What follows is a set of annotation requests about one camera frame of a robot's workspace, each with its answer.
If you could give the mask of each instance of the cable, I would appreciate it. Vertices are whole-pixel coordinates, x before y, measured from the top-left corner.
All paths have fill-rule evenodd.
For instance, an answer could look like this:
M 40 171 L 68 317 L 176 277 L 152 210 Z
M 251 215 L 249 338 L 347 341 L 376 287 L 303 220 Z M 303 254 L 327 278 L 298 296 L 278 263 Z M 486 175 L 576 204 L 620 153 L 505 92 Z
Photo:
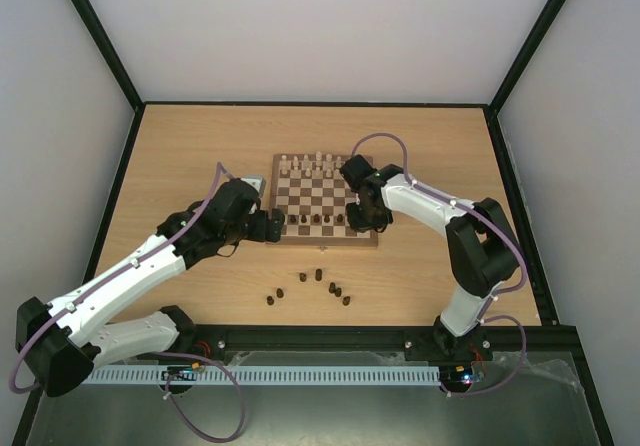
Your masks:
M 207 363 L 211 366 L 215 366 L 216 368 L 218 368 L 220 371 L 224 373 L 224 375 L 227 378 L 231 380 L 234 388 L 236 389 L 236 393 L 238 394 L 238 398 L 240 399 L 240 421 L 238 422 L 238 427 L 236 428 L 236 430 L 226 438 L 217 438 L 215 436 L 209 436 L 207 433 L 205 433 L 204 431 L 201 431 L 191 421 L 189 421 L 189 418 L 187 418 L 184 412 L 180 409 L 180 406 L 178 406 L 178 403 L 176 402 L 176 400 L 173 399 L 173 395 L 171 394 L 171 391 L 169 389 L 169 387 L 171 386 L 171 381 L 177 376 L 177 374 L 172 374 L 171 376 L 169 376 L 169 378 L 167 379 L 167 382 L 164 385 L 164 391 L 166 393 L 165 399 L 169 399 L 169 401 L 177 411 L 178 415 L 180 416 L 180 419 L 182 420 L 182 422 L 187 426 L 187 428 L 189 428 L 199 438 L 204 439 L 205 441 L 209 441 L 210 443 L 218 443 L 218 444 L 229 443 L 234 439 L 238 439 L 238 437 L 242 434 L 242 428 L 244 426 L 244 422 L 247 417 L 247 401 L 242 392 L 242 388 L 238 384 L 238 381 L 233 376 L 233 374 L 231 374 L 229 370 L 225 368 L 223 365 L 218 364 L 209 358 L 198 356 L 196 354 L 167 353 L 167 352 L 155 353 L 155 354 L 159 356 L 170 357 L 170 358 L 183 358 L 183 359 L 190 359 L 190 360 L 195 359 L 203 363 Z
M 375 137 L 391 138 L 400 145 L 400 147 L 402 148 L 402 155 L 403 155 L 402 169 L 404 170 L 404 178 L 407 181 L 407 183 L 411 184 L 413 188 L 426 194 L 427 196 L 430 196 L 446 205 L 450 205 L 454 208 L 458 208 L 464 211 L 465 213 L 470 214 L 471 216 L 476 218 L 478 221 L 483 223 L 486 227 L 488 227 L 491 231 L 493 231 L 496 234 L 496 236 L 498 236 L 502 240 L 502 242 L 504 242 L 507 248 L 509 248 L 509 250 L 513 253 L 516 260 L 518 261 L 518 266 L 520 267 L 520 273 L 521 273 L 520 281 L 518 281 L 518 283 L 515 284 L 514 286 L 500 288 L 494 291 L 493 293 L 494 301 L 495 301 L 495 297 L 499 294 L 509 293 L 509 292 L 517 291 L 521 289 L 527 282 L 528 274 L 527 274 L 527 266 L 524 261 L 524 257 L 522 256 L 522 253 L 520 253 L 520 250 L 518 249 L 518 247 L 509 239 L 509 237 L 500 228 L 498 228 L 495 224 L 493 224 L 487 218 L 482 216 L 480 213 L 475 211 L 473 208 L 470 208 L 464 204 L 456 202 L 453 196 L 449 196 L 444 193 L 441 193 L 440 191 L 433 190 L 426 184 L 420 183 L 419 181 L 413 179 L 409 174 L 409 151 L 407 150 L 407 146 L 398 136 L 391 133 L 369 134 L 355 144 L 355 146 L 353 147 L 353 150 L 351 151 L 351 156 L 355 156 L 356 151 L 358 150 L 358 147 L 362 143 Z M 480 312 L 478 313 L 478 316 L 477 316 L 478 320 L 480 320 L 484 316 L 484 314 L 487 312 L 487 309 L 489 309 L 489 306 L 491 306 L 491 303 L 492 303 L 491 301 L 485 302 L 485 304 L 480 309 Z
M 520 368 L 522 368 L 522 365 L 524 364 L 524 360 L 527 356 L 527 335 L 525 334 L 524 327 L 522 326 L 522 323 L 520 323 L 520 321 L 518 321 L 513 316 L 509 316 L 508 314 L 499 314 L 489 319 L 483 319 L 481 322 L 491 323 L 499 319 L 508 319 L 510 321 L 513 321 L 518 327 L 518 329 L 520 330 L 520 336 L 522 337 L 522 347 L 520 348 L 520 359 L 518 359 L 518 362 L 516 363 L 516 367 L 513 368 L 513 371 L 511 371 L 511 373 L 509 373 L 509 375 L 506 378 L 504 378 L 502 381 L 500 381 L 498 384 L 494 384 L 493 386 L 490 386 L 487 389 L 481 389 L 480 391 L 470 391 L 466 393 L 452 393 L 446 388 L 444 384 L 441 384 L 440 389 L 442 389 L 442 391 L 447 393 L 447 397 L 453 396 L 456 398 L 466 398 L 467 396 L 479 396 L 481 394 L 496 391 L 502 388 L 503 386 L 505 386 L 509 381 L 513 379 L 513 377 L 518 373 L 518 371 L 520 371 Z
M 220 182 L 220 173 L 223 173 L 229 179 L 233 179 L 233 176 L 225 169 L 225 167 L 222 165 L 222 163 L 218 163 L 217 167 L 216 167 L 216 175 L 215 175 L 215 178 L 213 180 L 213 183 L 211 184 L 211 188 L 209 189 L 209 192 L 207 193 L 207 196 L 202 201 L 202 205 L 198 208 L 196 213 L 191 217 L 191 219 L 186 224 L 186 226 L 184 228 L 180 229 L 180 231 L 178 231 L 176 234 L 171 236 L 171 238 L 167 239 L 164 243 L 159 244 L 158 246 L 153 248 L 148 253 L 145 253 L 142 256 L 138 257 L 137 259 L 138 259 L 139 263 L 141 263 L 143 261 L 146 261 L 147 259 L 151 258 L 153 255 L 155 255 L 158 251 L 160 251 L 160 250 L 166 248 L 167 246 L 170 246 L 171 244 L 175 243 L 187 231 L 189 231 L 191 226 L 193 226 L 193 224 L 200 218 L 200 216 L 202 216 L 202 213 L 204 212 L 204 210 L 206 209 L 207 205 L 209 204 L 209 202 L 213 198 L 213 195 L 215 194 L 216 189 L 218 188 L 218 183 Z M 91 296 L 93 293 L 95 293 L 98 289 L 100 289 L 105 284 L 109 283 L 110 281 L 113 281 L 115 278 L 117 278 L 121 274 L 127 272 L 131 268 L 133 268 L 133 264 L 132 263 L 127 263 L 127 264 L 123 265 L 120 269 L 118 269 L 118 270 L 114 271 L 113 273 L 105 276 L 103 279 L 98 281 L 96 284 L 91 286 L 84 293 L 82 293 L 80 296 L 78 296 L 76 299 L 74 299 L 72 301 L 73 305 L 74 306 L 78 306 L 79 304 L 82 304 L 82 302 L 85 299 L 87 299 L 89 296 Z M 34 389 L 37 389 L 37 388 L 40 387 L 40 384 L 38 384 L 38 383 L 34 383 L 31 386 L 28 386 L 26 388 L 18 387 L 18 385 L 16 384 L 16 378 L 18 376 L 18 370 L 20 369 L 20 366 L 22 365 L 22 362 L 24 361 L 24 358 L 27 356 L 27 354 L 29 354 L 29 351 L 31 351 L 31 348 L 33 348 L 33 345 L 42 337 L 42 335 L 51 326 L 53 326 L 55 323 L 57 323 L 67 313 L 69 313 L 69 310 L 68 309 L 63 309 L 59 313 L 55 314 L 51 319 L 49 319 L 46 323 L 44 323 L 40 327 L 40 329 L 38 329 L 33 334 L 33 336 L 31 336 L 29 338 L 29 340 L 25 343 L 25 345 L 22 347 L 22 349 L 18 353 L 18 358 L 16 359 L 16 362 L 13 365 L 13 368 L 11 369 L 11 372 L 9 373 L 9 381 L 8 381 L 9 382 L 9 389 L 13 393 L 24 394 L 24 393 L 28 393 L 28 392 L 33 391 Z

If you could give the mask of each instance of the black frame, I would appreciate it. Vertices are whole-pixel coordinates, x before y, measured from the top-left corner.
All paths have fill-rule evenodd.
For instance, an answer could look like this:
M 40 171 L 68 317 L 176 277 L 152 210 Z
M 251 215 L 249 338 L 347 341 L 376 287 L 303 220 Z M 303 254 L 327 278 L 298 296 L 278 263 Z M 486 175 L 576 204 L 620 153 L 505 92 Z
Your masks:
M 542 326 L 527 326 L 528 350 L 530 351 L 563 351 L 570 352 L 576 365 L 579 379 L 585 394 L 592 419 L 601 444 L 613 444 L 607 421 L 598 399 L 598 394 L 587 365 L 580 338 L 573 326 L 559 324 L 553 298 L 542 267 L 540 255 L 533 237 L 529 216 L 517 182 L 513 164 L 506 147 L 505 139 L 498 121 L 498 113 L 513 91 L 515 85 L 535 54 L 545 34 L 551 27 L 566 0 L 548 0 L 535 22 L 531 32 L 516 56 L 509 72 L 500 85 L 491 104 L 469 103 L 343 103 L 343 102 L 252 102 L 252 101 L 143 101 L 131 82 L 124 65 L 102 27 L 98 16 L 89 0 L 71 0 L 82 18 L 97 47 L 120 84 L 135 116 L 129 131 L 124 151 L 116 172 L 113 187 L 100 223 L 100 228 L 87 266 L 85 281 L 90 280 L 95 272 L 102 252 L 111 218 L 118 200 L 120 188 L 124 181 L 127 165 L 147 104 L 207 104 L 207 105 L 242 105 L 242 106 L 327 106 L 327 107 L 374 107 L 374 108 L 482 108 L 487 128 L 493 145 L 500 175 L 513 215 L 516 234 L 528 259 L 528 272 L 533 289 L 536 307 Z M 292 327 L 292 326 L 224 326 L 203 325 L 199 328 L 210 344 L 214 345 L 214 355 L 224 357 L 234 351 L 405 351 L 405 342 L 410 340 L 414 345 L 420 344 L 420 337 L 432 335 L 432 327 Z M 520 333 L 516 327 L 485 328 L 487 339 L 492 349 L 500 351 L 520 350 Z M 224 351 L 218 350 L 219 340 L 225 342 Z M 429 360 L 434 364 L 449 364 L 442 358 L 429 357 L 430 352 L 418 346 L 411 348 L 411 359 Z M 13 440 L 14 446 L 26 444 L 33 419 L 42 392 L 31 393 L 27 406 Z

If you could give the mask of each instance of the gray floor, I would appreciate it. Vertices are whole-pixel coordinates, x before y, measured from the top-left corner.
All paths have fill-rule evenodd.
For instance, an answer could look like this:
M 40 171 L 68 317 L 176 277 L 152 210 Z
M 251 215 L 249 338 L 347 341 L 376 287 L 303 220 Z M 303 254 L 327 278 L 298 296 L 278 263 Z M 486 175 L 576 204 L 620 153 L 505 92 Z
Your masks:
M 447 399 L 436 388 L 245 387 L 250 416 L 233 444 L 598 444 L 570 368 L 548 359 L 532 359 L 540 367 L 518 375 L 503 390 L 467 399 Z M 194 387 L 179 402 L 209 434 L 228 435 L 237 424 L 239 407 L 231 387 Z M 28 444 L 206 443 L 180 422 L 155 386 L 81 386 L 61 398 L 44 398 Z

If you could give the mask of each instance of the robotic arm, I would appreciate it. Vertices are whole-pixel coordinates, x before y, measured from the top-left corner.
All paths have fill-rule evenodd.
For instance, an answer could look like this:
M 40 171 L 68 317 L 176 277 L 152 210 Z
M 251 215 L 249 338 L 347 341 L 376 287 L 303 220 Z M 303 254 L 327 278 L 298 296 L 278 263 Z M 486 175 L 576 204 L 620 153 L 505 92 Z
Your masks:
M 349 226 L 356 231 L 383 232 L 393 223 L 392 212 L 407 214 L 447 239 L 451 269 L 457 281 L 449 305 L 436 319 L 435 341 L 447 356 L 453 356 L 463 339 L 478 324 L 478 315 L 494 290 L 509 279 L 518 267 L 504 242 L 476 218 L 415 188 L 402 168 L 390 164 L 373 168 L 356 155 L 345 162 L 340 173 L 357 193 L 358 201 L 347 205 Z M 439 196 L 441 191 L 429 188 Z M 516 243 L 500 204 L 490 198 L 474 203 L 456 199 L 496 225 Z
M 177 306 L 168 306 L 134 321 L 107 325 L 126 306 L 167 279 L 190 269 L 202 259 L 218 255 L 224 246 L 237 248 L 241 240 L 277 242 L 283 224 L 282 212 L 271 218 L 260 210 L 265 180 L 253 176 L 224 183 L 200 217 L 173 244 L 139 261 L 167 241 L 196 214 L 202 201 L 186 211 L 170 215 L 133 253 L 81 288 L 48 304 L 31 298 L 18 308 L 16 349 L 20 351 L 42 325 L 67 309 L 34 344 L 25 361 L 49 396 L 60 396 L 78 386 L 105 364 L 143 353 L 186 352 L 192 345 L 195 325 Z M 120 270 L 79 304 L 74 304 L 92 286 Z

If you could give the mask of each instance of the table surface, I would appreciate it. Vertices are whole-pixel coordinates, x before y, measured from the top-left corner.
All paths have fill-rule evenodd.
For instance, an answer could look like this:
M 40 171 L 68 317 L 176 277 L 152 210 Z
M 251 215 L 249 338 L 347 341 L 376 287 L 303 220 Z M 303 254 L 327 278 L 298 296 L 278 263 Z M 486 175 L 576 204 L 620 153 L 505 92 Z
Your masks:
M 98 273 L 136 249 L 170 213 L 202 199 L 217 161 L 235 176 L 260 174 L 270 183 L 277 152 L 350 151 L 361 137 L 377 131 L 407 143 L 410 171 L 421 181 L 457 197 L 492 197 L 511 218 L 479 108 L 149 105 Z M 359 152 L 372 156 L 376 166 L 402 161 L 398 145 L 385 138 L 365 143 Z M 316 268 L 324 271 L 321 282 L 313 278 Z M 299 281 L 300 272 L 308 273 L 307 282 Z M 349 306 L 329 294 L 330 281 L 351 296 Z M 158 285 L 116 320 L 177 304 L 201 324 L 431 325 L 454 287 L 445 240 L 396 214 L 374 250 L 320 251 L 245 241 L 233 257 L 201 261 Z M 266 297 L 275 296 L 276 288 L 285 296 L 268 306 Z M 501 296 L 492 313 L 540 324 L 528 285 Z

